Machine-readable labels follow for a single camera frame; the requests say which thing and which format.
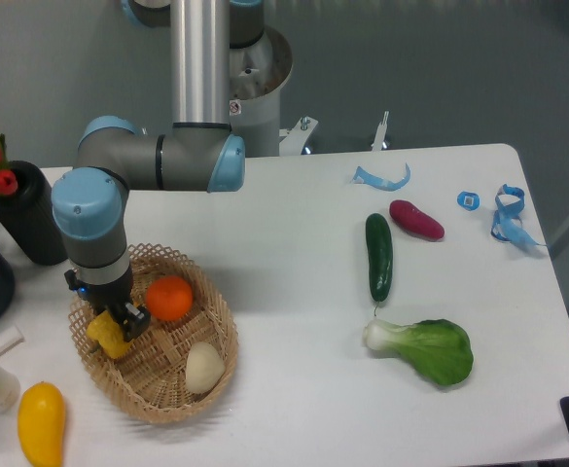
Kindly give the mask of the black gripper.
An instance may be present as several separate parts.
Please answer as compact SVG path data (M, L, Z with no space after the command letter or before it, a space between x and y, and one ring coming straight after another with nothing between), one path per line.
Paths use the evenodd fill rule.
M84 282L70 269L64 274L68 288L87 303L97 316L108 310L123 330L124 341L141 336L149 327L149 311L143 305L135 305L131 299L133 274L128 268L119 278L102 285Z

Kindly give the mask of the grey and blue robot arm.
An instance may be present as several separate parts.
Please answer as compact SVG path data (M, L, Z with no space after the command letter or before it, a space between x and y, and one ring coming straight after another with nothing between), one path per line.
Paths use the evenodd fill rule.
M245 144L231 130L230 53L264 34L259 1L126 1L140 24L171 33L170 134L146 136L113 116L89 123L74 168L52 189L53 217L72 268L68 287L108 312L126 341L149 326L130 299L132 270L124 211L133 190L234 192L243 184Z

